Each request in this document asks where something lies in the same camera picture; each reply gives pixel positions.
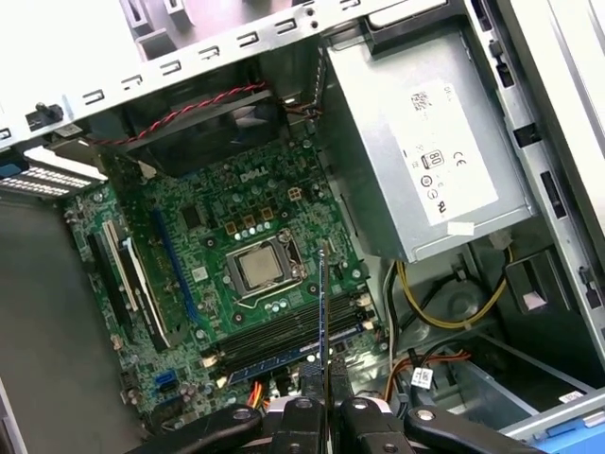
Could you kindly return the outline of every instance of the green circuit board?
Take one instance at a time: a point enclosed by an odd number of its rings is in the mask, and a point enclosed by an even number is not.
[[[324,244],[330,248],[331,295],[365,282],[313,146],[274,142],[185,178],[154,178],[144,186],[135,176],[138,168],[128,168],[131,163],[113,160],[107,166],[118,182],[117,197],[171,328],[183,322],[185,303],[149,215],[154,209],[164,218],[193,298],[196,323],[209,341],[317,301],[318,251]],[[283,229],[291,232],[308,277],[297,286],[238,301],[227,254]]]
[[[111,184],[76,196],[64,206],[66,212],[77,214],[70,225],[80,255],[91,264],[86,237],[101,233],[104,223],[111,221],[126,232],[136,244],[166,328],[178,333],[175,346],[158,353],[139,310],[130,313],[134,329],[128,339],[101,279],[91,272],[95,296],[121,366],[124,371],[135,371],[140,382],[141,394],[131,403],[141,413],[150,414],[169,399],[181,402],[183,393],[187,397],[180,421],[184,423],[233,401],[245,403],[250,383],[219,389],[200,352],[233,333],[316,302],[320,248],[329,251],[329,295],[365,285],[364,269],[323,174],[318,151],[308,140],[274,142],[181,179],[158,175],[146,180],[136,163],[115,156],[103,161]],[[168,240],[158,232],[150,215],[154,211],[163,219]],[[275,238],[284,232],[291,233],[302,278],[274,291],[242,298],[233,285],[226,257],[267,244],[272,238],[277,241]],[[183,281],[175,272],[166,241],[179,261],[192,306],[187,305]],[[114,263],[112,267],[119,278]],[[374,333],[367,331],[348,339],[346,350],[338,353],[358,357],[375,344]],[[155,377],[165,371],[175,371],[181,387],[158,393]]]

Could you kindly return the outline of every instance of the blue pcie slot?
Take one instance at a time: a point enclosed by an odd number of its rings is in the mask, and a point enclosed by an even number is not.
[[[359,333],[362,333],[363,331],[364,327],[359,324],[353,328],[347,329],[346,331],[336,333],[334,336],[330,336],[330,342],[344,341]],[[298,359],[305,358],[308,355],[315,355],[318,352],[319,346],[320,343],[316,341],[305,345],[304,347],[289,350],[276,357],[264,359],[251,367],[235,371],[229,377],[229,384],[233,385],[241,381],[249,380],[255,376],[265,374],[282,366],[286,366],[287,364]]]
[[[160,233],[160,237],[162,238],[164,248],[168,253],[168,258],[170,259],[172,270],[177,275],[177,281],[179,281],[179,287],[181,288],[182,296],[185,300],[187,315],[191,320],[197,322],[199,320],[199,317],[196,311],[196,306],[193,302],[193,295],[191,294],[191,289],[189,289],[189,286],[187,285],[185,275],[182,272],[181,262],[177,257],[177,252],[175,251],[174,245],[172,244],[172,240],[170,239],[170,234],[168,233],[168,229],[166,228],[164,217],[162,216],[162,213],[158,208],[153,208],[153,210],[151,210],[151,217],[153,218],[156,223],[156,226],[158,227],[158,232]]]

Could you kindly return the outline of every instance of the screw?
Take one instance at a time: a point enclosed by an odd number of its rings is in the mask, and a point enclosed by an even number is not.
[[[363,410],[368,407],[368,402],[363,399],[356,399],[353,401],[353,406],[358,410]]]
[[[237,419],[239,421],[243,421],[245,419],[250,419],[251,413],[248,409],[237,409],[233,412],[233,419]]]
[[[296,399],[296,406],[299,409],[310,409],[311,407],[313,407],[313,404],[311,403],[311,401],[309,399]]]
[[[382,450],[388,452],[388,454],[394,454],[399,450],[399,448],[396,445],[387,443],[386,445],[382,446]]]
[[[435,413],[429,410],[418,410],[416,411],[416,416],[418,416],[423,421],[432,421],[435,419]]]

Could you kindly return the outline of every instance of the ram slot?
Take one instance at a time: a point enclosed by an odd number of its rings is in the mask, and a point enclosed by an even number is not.
[[[115,278],[115,274],[113,274],[112,262],[105,250],[103,238],[101,234],[89,234],[86,236],[86,241],[95,259],[96,270],[107,291],[107,297],[110,300],[115,320],[124,329],[127,337],[132,340],[132,320],[126,309],[120,285]]]
[[[120,257],[117,253],[116,245],[120,242],[117,232],[115,231],[115,225],[112,220],[107,220],[102,224],[103,234],[105,234],[105,239],[107,240],[107,244],[110,247],[110,252],[112,253],[113,262],[117,267],[117,271],[120,274],[120,278],[122,279],[122,284],[124,286],[124,291],[126,296],[130,302],[130,308],[133,312],[139,310],[139,306],[137,305],[136,298],[134,298],[134,294],[132,293],[132,288],[130,287],[129,281],[126,278],[126,272],[124,271],[124,267],[120,262]]]
[[[309,305],[279,319],[238,333],[219,345],[221,363],[236,383],[267,370],[280,367],[317,350],[318,307]],[[331,341],[340,341],[363,331],[365,309],[341,295],[330,304]]]
[[[145,328],[147,329],[149,338],[156,351],[162,352],[166,348],[170,348],[170,341],[168,340],[160,310],[155,303],[151,288],[147,284],[145,271],[139,261],[138,254],[134,250],[132,238],[126,238],[122,241],[118,253],[124,265],[125,274],[133,289],[134,297],[137,299],[139,307],[141,307],[141,311],[143,312]]]

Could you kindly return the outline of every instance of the cpu socket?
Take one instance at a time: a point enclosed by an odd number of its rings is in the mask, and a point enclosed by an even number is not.
[[[306,278],[301,255],[289,229],[228,253],[227,269],[241,300],[291,287]]]

